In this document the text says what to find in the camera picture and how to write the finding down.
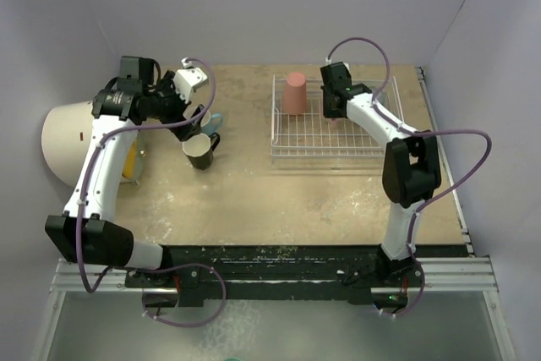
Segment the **salmon pink tumbler cup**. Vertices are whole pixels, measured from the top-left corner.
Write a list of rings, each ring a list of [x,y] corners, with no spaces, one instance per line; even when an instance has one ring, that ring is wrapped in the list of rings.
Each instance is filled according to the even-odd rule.
[[[290,73],[282,94],[282,111],[288,115],[303,114],[307,106],[306,77],[300,72]]]

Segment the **black faceted mug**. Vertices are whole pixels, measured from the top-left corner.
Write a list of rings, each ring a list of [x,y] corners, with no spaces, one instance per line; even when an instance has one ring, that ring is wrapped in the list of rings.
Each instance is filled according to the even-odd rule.
[[[183,153],[193,168],[204,171],[212,165],[214,151],[221,141],[218,133],[196,134],[182,143]]]

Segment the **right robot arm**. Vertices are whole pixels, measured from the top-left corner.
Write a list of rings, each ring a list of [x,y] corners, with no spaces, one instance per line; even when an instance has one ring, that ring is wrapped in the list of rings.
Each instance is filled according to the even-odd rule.
[[[374,270],[382,284],[395,286],[407,272],[419,270],[414,259],[419,210],[441,185],[436,137],[400,122],[375,90],[352,82],[345,63],[327,64],[320,74],[324,116],[348,119],[385,148],[381,182],[390,211]]]

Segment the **light blue mug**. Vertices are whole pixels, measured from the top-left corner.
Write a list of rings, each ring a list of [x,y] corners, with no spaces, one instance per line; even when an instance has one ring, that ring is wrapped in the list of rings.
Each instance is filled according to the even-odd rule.
[[[200,130],[203,134],[211,135],[218,131],[223,124],[223,116],[220,113],[211,113],[207,111],[200,119]]]

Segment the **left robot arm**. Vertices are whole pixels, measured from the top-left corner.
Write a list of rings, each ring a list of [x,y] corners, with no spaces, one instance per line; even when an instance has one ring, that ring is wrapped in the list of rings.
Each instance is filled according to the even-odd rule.
[[[66,261],[145,269],[156,287],[171,282],[174,267],[163,259],[164,248],[139,242],[115,224],[116,198],[128,153],[139,132],[148,129],[146,120],[155,119],[156,129],[169,129],[180,141],[199,130],[194,118],[183,115],[193,93],[208,82],[199,63],[186,57],[180,69],[162,72],[152,58],[124,56],[118,76],[94,96],[81,174],[62,214],[49,216],[45,224]]]

